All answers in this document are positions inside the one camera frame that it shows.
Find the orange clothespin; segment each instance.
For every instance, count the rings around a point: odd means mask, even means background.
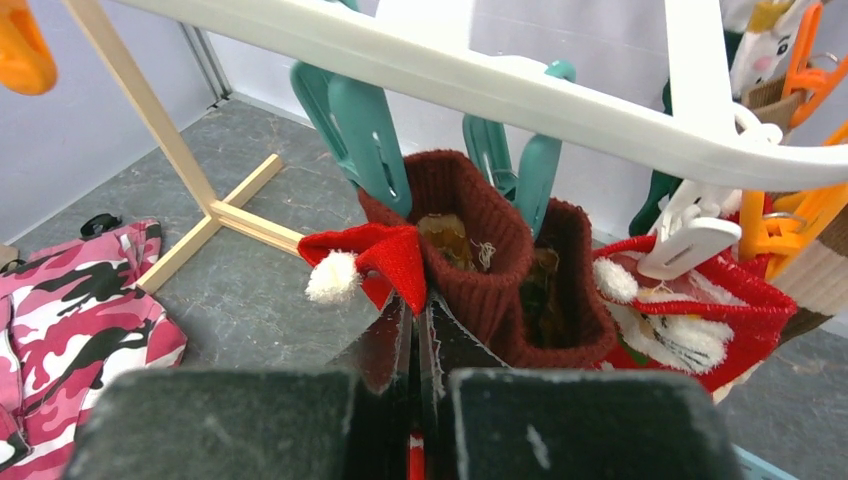
[[[24,95],[56,84],[56,64],[26,0],[0,0],[0,83]]]
[[[843,143],[848,143],[848,122],[842,124],[830,138],[824,142],[825,145],[842,145]]]
[[[810,115],[848,74],[848,56],[842,61],[834,57],[837,65],[833,71],[815,68],[807,63],[811,58],[821,14],[822,4],[820,2],[811,5],[804,13],[801,26],[798,28],[798,39],[795,41],[795,48],[792,50],[789,69],[786,72],[783,98],[797,90],[806,90],[810,94],[807,101],[801,104],[792,115],[789,122],[791,128],[797,127],[810,118]]]
[[[848,142],[848,122],[825,146]],[[743,192],[739,212],[742,239],[739,259],[771,253],[766,280],[780,274],[848,205],[848,183],[787,195],[774,201],[775,213],[763,215],[764,192]]]

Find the wooden stand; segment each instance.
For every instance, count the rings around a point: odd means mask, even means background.
[[[206,215],[159,259],[139,280],[138,285],[149,293],[158,290],[222,226],[297,255],[297,242],[302,238],[301,234],[241,208],[283,168],[280,158],[271,155],[226,198],[216,198],[206,174],[145,80],[99,1],[63,1]]]

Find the black strap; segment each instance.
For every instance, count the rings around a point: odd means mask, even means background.
[[[103,232],[114,230],[121,225],[121,217],[116,217],[109,213],[101,213],[95,215],[89,221],[80,227],[80,234],[83,240],[94,238]]]
[[[23,265],[23,264],[25,264],[25,263],[26,263],[26,262],[25,262],[23,259],[21,259],[21,258],[16,258],[16,259],[14,259],[14,260],[9,260],[8,262],[6,262],[6,264],[5,264],[5,265],[3,265],[2,267],[0,267],[0,274],[6,273],[6,272],[10,272],[10,271],[12,271],[12,270],[14,270],[14,269],[16,269],[16,268],[20,267],[21,265]]]

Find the teal clothespin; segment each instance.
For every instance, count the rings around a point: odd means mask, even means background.
[[[462,135],[468,158],[474,166],[501,195],[512,201],[517,178],[512,172],[503,124],[465,115],[462,118]]]
[[[406,218],[412,211],[412,191],[386,92],[336,75],[330,80],[329,99],[353,164],[354,181]]]
[[[357,10],[356,0],[342,3]],[[295,96],[345,177],[407,217],[412,193],[383,89],[296,62]]]
[[[577,70],[565,61],[552,63],[545,74],[570,82],[577,80]],[[503,124],[466,115],[462,125],[472,162],[521,212],[533,237],[538,237],[551,197],[562,141],[534,135],[521,153],[516,176],[512,172]]]

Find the santa hat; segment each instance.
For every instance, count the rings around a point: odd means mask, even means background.
[[[318,303],[339,303],[362,287],[382,309],[392,289],[421,313],[427,298],[424,262],[415,227],[388,227],[376,223],[342,232],[323,232],[303,237],[297,251],[315,267],[306,295]]]

